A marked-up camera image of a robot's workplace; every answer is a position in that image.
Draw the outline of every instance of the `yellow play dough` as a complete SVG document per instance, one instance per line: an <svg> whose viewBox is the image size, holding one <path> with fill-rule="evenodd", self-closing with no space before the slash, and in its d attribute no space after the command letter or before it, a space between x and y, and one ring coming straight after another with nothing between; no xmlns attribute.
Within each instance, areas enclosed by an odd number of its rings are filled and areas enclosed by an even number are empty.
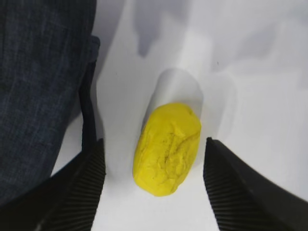
<svg viewBox="0 0 308 231"><path fill-rule="evenodd" d="M199 118L185 104L169 103L155 109L136 148L136 184L155 196L174 193L196 158L200 131Z"/></svg>

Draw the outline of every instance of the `white table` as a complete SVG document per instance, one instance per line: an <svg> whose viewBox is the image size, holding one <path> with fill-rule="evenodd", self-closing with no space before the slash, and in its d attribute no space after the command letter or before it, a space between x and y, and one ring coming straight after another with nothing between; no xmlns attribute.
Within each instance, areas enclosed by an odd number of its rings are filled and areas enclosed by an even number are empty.
<svg viewBox="0 0 308 231"><path fill-rule="evenodd" d="M202 179L207 136L308 200L307 1L98 0L93 34L107 172L93 231L217 231ZM132 163L157 80L172 68L200 84L203 130L187 179L153 197L135 185ZM80 151L81 125L79 114L54 172Z"/></svg>

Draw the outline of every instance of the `ribbed rubber pad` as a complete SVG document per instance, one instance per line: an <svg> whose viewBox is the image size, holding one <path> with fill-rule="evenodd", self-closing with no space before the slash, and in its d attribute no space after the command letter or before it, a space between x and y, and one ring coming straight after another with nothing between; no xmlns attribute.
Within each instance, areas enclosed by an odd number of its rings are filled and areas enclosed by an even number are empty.
<svg viewBox="0 0 308 231"><path fill-rule="evenodd" d="M103 141L0 207L0 231L90 231L105 179Z"/></svg>
<svg viewBox="0 0 308 231"><path fill-rule="evenodd" d="M103 155L95 152L78 175L43 230L91 230L105 177Z"/></svg>
<svg viewBox="0 0 308 231"><path fill-rule="evenodd" d="M286 230L254 201L212 140L206 144L204 180L221 231Z"/></svg>

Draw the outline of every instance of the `denim jeans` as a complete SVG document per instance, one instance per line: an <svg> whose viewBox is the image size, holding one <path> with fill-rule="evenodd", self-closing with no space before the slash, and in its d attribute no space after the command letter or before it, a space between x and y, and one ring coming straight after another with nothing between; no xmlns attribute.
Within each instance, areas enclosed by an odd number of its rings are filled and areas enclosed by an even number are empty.
<svg viewBox="0 0 308 231"><path fill-rule="evenodd" d="M97 54L95 9L96 0L0 0L0 205L51 175Z"/></svg>

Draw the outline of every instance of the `blue fabric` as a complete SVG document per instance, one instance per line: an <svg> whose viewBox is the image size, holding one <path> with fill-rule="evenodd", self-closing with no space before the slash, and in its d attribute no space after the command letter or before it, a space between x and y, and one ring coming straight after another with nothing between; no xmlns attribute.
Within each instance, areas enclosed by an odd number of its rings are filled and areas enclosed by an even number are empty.
<svg viewBox="0 0 308 231"><path fill-rule="evenodd" d="M51 175L97 53L95 9L96 0L0 0L0 204Z"/></svg>

